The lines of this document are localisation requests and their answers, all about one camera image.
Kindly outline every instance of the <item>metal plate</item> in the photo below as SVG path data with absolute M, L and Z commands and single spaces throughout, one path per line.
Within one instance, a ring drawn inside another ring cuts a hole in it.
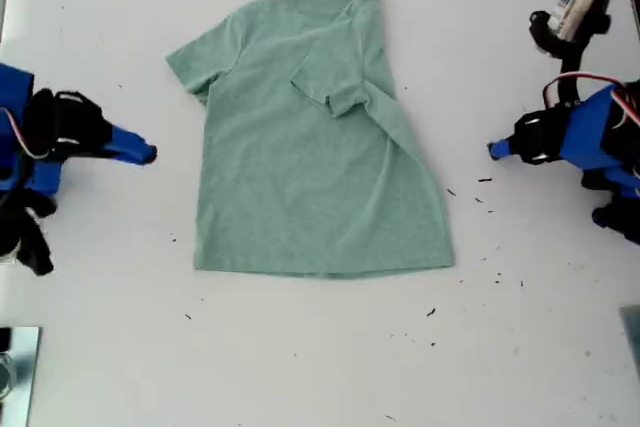
M 13 327 L 11 343 L 7 353 L 15 369 L 15 386 L 7 398 L 0 404 L 0 426 L 26 427 L 29 421 L 31 390 L 38 357 L 39 327 Z

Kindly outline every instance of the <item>green t-shirt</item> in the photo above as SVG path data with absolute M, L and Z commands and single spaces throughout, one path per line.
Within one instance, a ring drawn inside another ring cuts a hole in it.
M 379 0 L 257 0 L 168 62 L 207 108 L 197 269 L 358 277 L 452 264 Z

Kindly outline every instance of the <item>white table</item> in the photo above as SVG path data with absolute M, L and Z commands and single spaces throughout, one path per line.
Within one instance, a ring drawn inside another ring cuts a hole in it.
M 640 302 L 640 248 L 591 223 L 607 195 L 577 169 L 485 148 L 559 70 L 528 33 L 556 0 L 383 0 L 401 103 L 457 194 L 457 265 L 361 281 L 192 268 L 204 112 L 163 57 L 246 1 L 8 0 L 1 61 L 159 148 L 68 162 L 57 270 L 0 272 L 1 323 L 44 329 L 31 427 L 639 425 L 618 309 Z M 584 68 L 636 79 L 630 0 L 610 13 Z

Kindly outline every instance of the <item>t-shirt sleeve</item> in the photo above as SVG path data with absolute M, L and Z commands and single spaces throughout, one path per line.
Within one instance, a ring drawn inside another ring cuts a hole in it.
M 212 85 L 231 72 L 240 57 L 242 30 L 238 15 L 231 14 L 167 57 L 182 85 L 203 104 L 207 103 Z
M 317 41 L 290 77 L 291 84 L 332 117 L 366 100 L 362 56 L 351 19 L 340 21 Z

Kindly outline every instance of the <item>t-shirt hem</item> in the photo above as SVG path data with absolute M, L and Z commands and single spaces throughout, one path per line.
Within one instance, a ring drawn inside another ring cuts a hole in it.
M 376 267 L 363 268 L 361 270 L 349 269 L 329 269 L 329 270 L 294 270 L 287 268 L 279 268 L 278 270 L 270 270 L 261 266 L 242 265 L 195 265 L 196 270 L 211 272 L 234 272 L 244 274 L 262 274 L 277 277 L 309 277 L 309 278 L 330 278 L 330 279 L 355 279 L 362 277 L 379 277 L 386 275 L 408 274 L 420 272 L 424 270 L 444 269 L 454 265 L 453 257 L 430 258 L 422 262 L 412 262 L 400 265 L 381 265 Z

